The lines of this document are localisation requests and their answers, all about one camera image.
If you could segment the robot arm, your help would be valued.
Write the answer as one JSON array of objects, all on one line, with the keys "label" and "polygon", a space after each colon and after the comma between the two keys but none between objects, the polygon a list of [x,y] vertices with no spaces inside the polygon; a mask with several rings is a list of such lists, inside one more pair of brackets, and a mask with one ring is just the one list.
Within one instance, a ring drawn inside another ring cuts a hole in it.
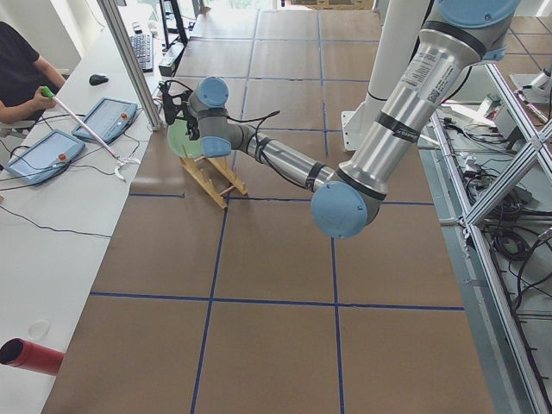
[{"label": "robot arm", "polygon": [[503,58],[517,7],[515,1],[390,2],[373,75],[391,75],[383,84],[384,101],[358,107],[360,145],[334,169],[262,134],[257,125],[232,120],[225,107],[229,90],[220,78],[203,79],[189,94],[185,117],[205,156],[239,150],[271,167],[312,192],[310,212],[322,232],[348,238],[377,216],[389,178],[461,72]]}]

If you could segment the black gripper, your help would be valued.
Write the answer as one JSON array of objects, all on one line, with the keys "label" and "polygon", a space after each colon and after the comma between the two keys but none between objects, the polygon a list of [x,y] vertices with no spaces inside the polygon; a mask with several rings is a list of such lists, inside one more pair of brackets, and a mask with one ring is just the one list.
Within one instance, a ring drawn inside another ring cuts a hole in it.
[{"label": "black gripper", "polygon": [[181,111],[186,121],[186,134],[190,141],[197,141],[200,137],[198,129],[198,120],[194,113],[189,108],[189,103],[185,100],[181,101]]}]

